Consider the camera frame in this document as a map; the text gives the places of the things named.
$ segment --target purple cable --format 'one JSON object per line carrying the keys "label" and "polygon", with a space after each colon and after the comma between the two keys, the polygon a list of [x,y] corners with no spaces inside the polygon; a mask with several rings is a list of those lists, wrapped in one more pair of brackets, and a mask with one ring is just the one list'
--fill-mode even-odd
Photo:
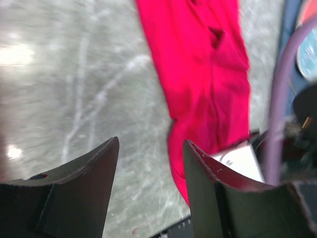
{"label": "purple cable", "polygon": [[278,185],[280,179],[282,140],[279,135],[284,128],[287,88],[296,52],[301,42],[315,27],[317,27],[317,16],[311,17],[295,30],[274,71],[269,127],[264,151],[265,182],[271,185]]}

